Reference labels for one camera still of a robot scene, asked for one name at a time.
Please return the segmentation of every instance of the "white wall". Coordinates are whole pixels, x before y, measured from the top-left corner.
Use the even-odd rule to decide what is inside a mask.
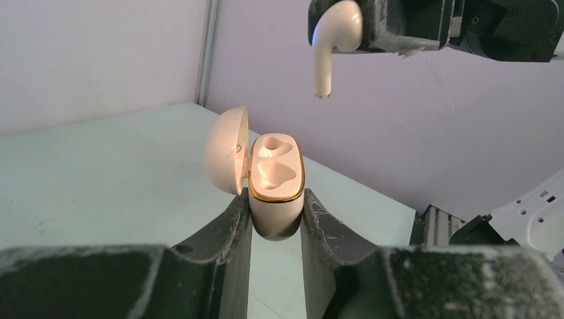
[[[0,1],[0,136],[192,101],[205,6]]]
[[[252,129],[292,134],[306,156],[385,195],[465,219],[564,166],[564,62],[335,56],[333,93],[316,100],[309,3],[223,1],[211,110],[246,105]]]

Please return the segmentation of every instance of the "white table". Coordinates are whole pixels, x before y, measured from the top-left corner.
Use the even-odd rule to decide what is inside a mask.
[[[181,104],[0,138],[0,249],[189,237],[233,199],[204,169],[217,117]],[[408,244],[413,209],[309,159],[305,169],[306,187],[346,225],[377,245]],[[299,234],[253,234],[248,313],[305,318]]]

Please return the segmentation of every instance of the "gold trim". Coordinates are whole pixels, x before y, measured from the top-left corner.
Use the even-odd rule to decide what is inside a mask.
[[[251,164],[253,161],[253,151],[255,150],[255,144],[257,143],[257,141],[259,140],[259,138],[261,138],[262,136],[259,136],[254,142],[253,145],[251,146]],[[297,147],[298,147],[298,152],[299,152],[299,156],[300,156],[300,163],[301,163],[301,185],[300,188],[298,190],[298,192],[296,192],[296,194],[292,195],[292,196],[288,196],[288,197],[283,197],[283,198],[276,198],[276,197],[269,197],[269,196],[264,196],[264,195],[260,195],[257,193],[257,191],[255,190],[255,188],[253,187],[253,180],[251,179],[251,169],[249,168],[249,171],[247,172],[247,180],[249,181],[249,190],[251,192],[251,195],[260,200],[260,201],[264,201],[266,203],[286,203],[288,201],[293,201],[294,199],[298,198],[301,196],[302,192],[303,192],[303,188],[305,186],[305,168],[303,167],[303,154],[301,152],[301,148],[300,145],[298,143],[298,141],[290,136],[292,138],[292,140],[294,140],[294,142],[296,143]]]

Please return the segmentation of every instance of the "open lid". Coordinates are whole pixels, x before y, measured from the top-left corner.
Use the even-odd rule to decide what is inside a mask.
[[[247,108],[234,108],[219,116],[206,144],[206,169],[220,190],[241,195],[247,172],[243,169],[249,145]]]

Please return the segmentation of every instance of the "open earbud case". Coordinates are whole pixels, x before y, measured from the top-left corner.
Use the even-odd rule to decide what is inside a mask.
[[[206,144],[206,169],[220,190],[241,195],[248,179],[253,226],[259,235],[280,241],[299,227],[305,171],[296,140],[286,134],[265,134],[249,145],[247,109],[224,112]]]

